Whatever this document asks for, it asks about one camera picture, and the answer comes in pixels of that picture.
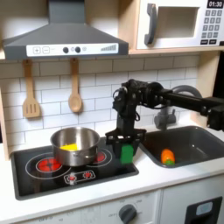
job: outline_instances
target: digital clock display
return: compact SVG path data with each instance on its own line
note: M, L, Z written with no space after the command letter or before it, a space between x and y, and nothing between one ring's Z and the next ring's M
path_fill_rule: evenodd
M208 9L223 9L223 0L208 0L207 8Z

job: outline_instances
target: countertop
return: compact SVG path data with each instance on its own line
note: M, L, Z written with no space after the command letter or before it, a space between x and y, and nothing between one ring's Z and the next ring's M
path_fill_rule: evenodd
M181 126L186 126L186 123L179 123L174 127ZM154 131L156 129L148 127L147 130ZM222 132L210 129L209 131L224 140ZM38 218L224 173L224 158L199 164L190 164L175 169L165 169L154 164L149 157L138 149L134 158L134 164L139 170L139 174L136 176L55 193L36 199L19 201L16 200L14 194L11 161L4 162L4 155L0 155L0 157L0 223L12 223Z

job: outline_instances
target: stainless steel pot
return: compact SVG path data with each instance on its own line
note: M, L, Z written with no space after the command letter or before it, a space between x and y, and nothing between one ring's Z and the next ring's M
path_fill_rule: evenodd
M95 160L97 144L100 136L92 129L69 128L55 132L51 137L53 154L57 161L63 165L88 165ZM66 144L77 144L78 150L62 150Z

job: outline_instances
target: microwave keypad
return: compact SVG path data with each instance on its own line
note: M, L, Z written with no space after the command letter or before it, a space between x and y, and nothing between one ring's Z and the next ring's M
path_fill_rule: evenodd
M200 41L201 45L216 45L219 36L222 10L206 10Z

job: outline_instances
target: faucet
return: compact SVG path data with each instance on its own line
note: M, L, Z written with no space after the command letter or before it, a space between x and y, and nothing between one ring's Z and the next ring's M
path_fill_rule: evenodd
M198 98L202 98L202 95L200 91L191 86L182 85L177 86L172 89L172 92L175 94L187 92L190 95L193 95ZM157 113L157 115L154 118L154 123L156 124L157 129L159 130L166 130L167 124L176 123L177 118L175 116L175 109L172 111L171 114L169 114L169 108L165 107L160 110L160 112Z

